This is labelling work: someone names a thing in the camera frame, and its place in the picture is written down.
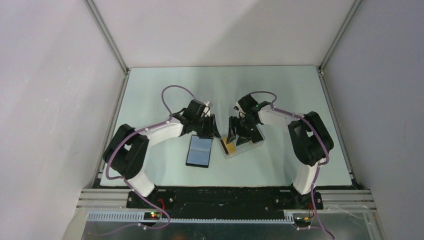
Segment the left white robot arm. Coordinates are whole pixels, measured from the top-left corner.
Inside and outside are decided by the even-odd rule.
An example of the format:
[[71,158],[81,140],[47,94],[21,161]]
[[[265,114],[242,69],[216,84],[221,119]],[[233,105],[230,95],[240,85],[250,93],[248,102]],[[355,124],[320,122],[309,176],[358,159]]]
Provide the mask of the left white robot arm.
[[128,124],[121,125],[102,154],[102,160],[107,164],[105,177],[112,180],[109,170],[115,170],[119,174],[117,178],[123,179],[139,194],[138,201],[145,208],[153,208],[158,202],[158,194],[154,192],[156,185],[144,170],[148,149],[190,133],[195,133],[201,139],[221,138],[215,115],[210,109],[208,101],[193,99],[187,107],[154,125],[138,130]]

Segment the black card holder wallet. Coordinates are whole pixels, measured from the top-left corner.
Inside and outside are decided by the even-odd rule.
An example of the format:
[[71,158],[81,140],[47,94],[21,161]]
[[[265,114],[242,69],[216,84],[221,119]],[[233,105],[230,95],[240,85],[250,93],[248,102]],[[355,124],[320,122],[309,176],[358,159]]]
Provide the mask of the black card holder wallet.
[[192,135],[185,161],[186,166],[208,168],[213,146],[212,138],[200,138]]

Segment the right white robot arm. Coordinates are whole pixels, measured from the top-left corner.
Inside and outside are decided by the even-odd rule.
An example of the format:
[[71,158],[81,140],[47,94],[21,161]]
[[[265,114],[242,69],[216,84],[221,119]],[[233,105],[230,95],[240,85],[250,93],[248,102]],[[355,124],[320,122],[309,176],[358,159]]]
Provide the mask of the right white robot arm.
[[252,94],[240,98],[234,106],[236,116],[229,118],[226,144],[237,147],[246,143],[261,142],[259,125],[287,128],[295,156],[301,162],[291,194],[291,204],[304,209],[311,202],[321,166],[329,162],[329,152],[334,148],[320,115],[311,111],[307,114],[289,112],[275,106],[274,102],[258,102]]

